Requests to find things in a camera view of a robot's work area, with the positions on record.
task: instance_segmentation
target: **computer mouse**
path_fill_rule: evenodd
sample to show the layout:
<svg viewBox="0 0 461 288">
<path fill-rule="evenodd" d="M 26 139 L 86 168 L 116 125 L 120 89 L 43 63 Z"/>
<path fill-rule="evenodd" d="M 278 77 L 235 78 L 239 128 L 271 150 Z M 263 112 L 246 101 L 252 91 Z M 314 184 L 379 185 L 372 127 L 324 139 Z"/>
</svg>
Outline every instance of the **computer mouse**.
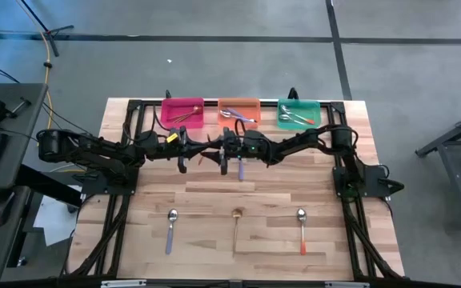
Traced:
<svg viewBox="0 0 461 288">
<path fill-rule="evenodd" d="M 0 226 L 5 225 L 8 220 L 14 199 L 15 192 L 12 189 L 0 191 Z"/>
</svg>

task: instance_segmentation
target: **floor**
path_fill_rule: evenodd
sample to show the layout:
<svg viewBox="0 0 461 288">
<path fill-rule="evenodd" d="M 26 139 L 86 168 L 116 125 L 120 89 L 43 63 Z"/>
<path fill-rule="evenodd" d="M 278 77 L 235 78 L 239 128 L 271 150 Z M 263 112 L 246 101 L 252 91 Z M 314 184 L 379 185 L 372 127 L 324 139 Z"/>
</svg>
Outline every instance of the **floor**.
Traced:
<svg viewBox="0 0 461 288">
<path fill-rule="evenodd" d="M 54 108 L 97 133 L 107 98 L 162 97 L 165 89 L 175 97 L 283 98 L 294 86 L 301 98 L 364 100 L 380 161 L 406 186 L 391 205 L 407 276 L 461 284 L 461 232 L 445 230 L 455 210 L 447 176 L 436 154 L 414 154 L 461 119 L 461 45 L 342 43 L 340 59 L 325 40 L 335 36 L 325 0 L 29 3 L 51 29 L 73 24 L 76 34 L 299 37 L 295 43 L 60 41 L 50 76 Z M 343 38 L 461 39 L 461 0 L 333 5 Z M 0 33 L 8 31 L 34 27 L 14 1 L 0 0 Z M 306 38 L 319 40 L 300 40 Z M 40 41 L 0 39 L 0 68 L 21 82 L 42 82 L 45 58 Z M 45 125 L 41 114 L 36 131 Z M 56 167 L 37 155 L 30 144 L 25 162 L 44 171 Z"/>
</svg>

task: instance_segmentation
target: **yellow cable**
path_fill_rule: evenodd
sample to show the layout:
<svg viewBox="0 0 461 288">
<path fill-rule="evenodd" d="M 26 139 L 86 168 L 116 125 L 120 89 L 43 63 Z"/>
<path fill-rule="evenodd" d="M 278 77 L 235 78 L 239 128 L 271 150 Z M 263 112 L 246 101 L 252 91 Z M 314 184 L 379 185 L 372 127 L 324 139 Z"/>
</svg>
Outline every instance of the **yellow cable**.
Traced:
<svg viewBox="0 0 461 288">
<path fill-rule="evenodd" d="M 20 3 L 19 0 L 15 0 L 15 2 L 17 3 L 17 5 L 19 5 L 22 9 L 22 11 L 24 11 L 24 13 L 26 13 L 26 15 L 28 16 L 28 18 L 32 21 L 33 25 L 35 26 L 35 28 L 37 29 L 37 31 L 40 33 L 40 36 L 42 37 L 42 40 L 44 41 L 44 45 L 46 46 L 46 52 L 47 52 L 47 60 L 46 60 L 46 63 L 48 64 L 51 64 L 51 59 L 50 59 L 50 52 L 49 52 L 49 46 L 47 45 L 47 40 L 46 40 L 46 37 L 44 36 L 44 33 L 42 32 L 42 30 L 40 29 L 40 26 L 38 25 L 38 23 L 35 21 L 35 19 L 33 19 L 31 17 L 31 15 L 28 13 L 28 11 L 22 6 L 22 4 Z M 46 80 L 44 80 L 44 83 L 47 84 L 49 82 L 49 70 L 50 68 L 49 67 L 46 67 Z M 51 101 L 51 95 L 49 94 L 49 89 L 47 90 L 47 101 L 49 102 L 49 107 L 51 108 L 49 110 L 49 122 L 47 123 L 47 129 L 50 129 L 51 128 L 51 122 L 53 121 L 53 102 Z"/>
<path fill-rule="evenodd" d="M 80 170 L 80 169 L 78 169 L 78 170 L 72 170 L 72 169 L 71 169 L 71 170 L 64 170 L 64 171 L 60 171 L 60 172 L 61 172 L 61 173 L 63 173 L 63 172 L 83 172 L 83 173 L 84 173 L 84 172 L 86 172 L 86 171 L 85 171 L 85 170 Z"/>
</svg>

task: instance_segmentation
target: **white cable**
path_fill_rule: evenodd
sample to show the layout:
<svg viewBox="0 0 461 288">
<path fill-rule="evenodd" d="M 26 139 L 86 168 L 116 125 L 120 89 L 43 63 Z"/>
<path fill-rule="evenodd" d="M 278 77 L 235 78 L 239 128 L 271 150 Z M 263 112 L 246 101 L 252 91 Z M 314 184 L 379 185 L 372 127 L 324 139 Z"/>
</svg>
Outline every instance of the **white cable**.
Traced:
<svg viewBox="0 0 461 288">
<path fill-rule="evenodd" d="M 54 168 L 53 170 L 49 171 L 49 172 L 55 172 L 55 171 L 58 171 L 60 169 L 63 169 L 63 168 L 67 168 L 67 167 L 71 167 L 71 166 L 74 166 L 75 164 L 67 164 L 67 165 L 64 165 L 64 166 L 61 166 L 61 167 L 58 167 L 58 168 Z"/>
</svg>

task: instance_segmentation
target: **pink bin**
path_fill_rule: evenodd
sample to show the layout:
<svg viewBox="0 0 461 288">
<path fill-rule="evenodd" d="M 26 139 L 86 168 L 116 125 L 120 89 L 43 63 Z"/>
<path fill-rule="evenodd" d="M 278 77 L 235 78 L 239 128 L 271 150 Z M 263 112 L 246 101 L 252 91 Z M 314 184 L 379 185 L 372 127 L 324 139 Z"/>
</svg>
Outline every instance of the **pink bin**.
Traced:
<svg viewBox="0 0 461 288">
<path fill-rule="evenodd" d="M 186 120 L 174 123 L 175 116 L 193 112 L 194 106 L 202 110 Z M 161 123 L 165 128 L 202 128 L 204 126 L 204 99 L 203 98 L 168 98 L 161 102 Z"/>
</svg>

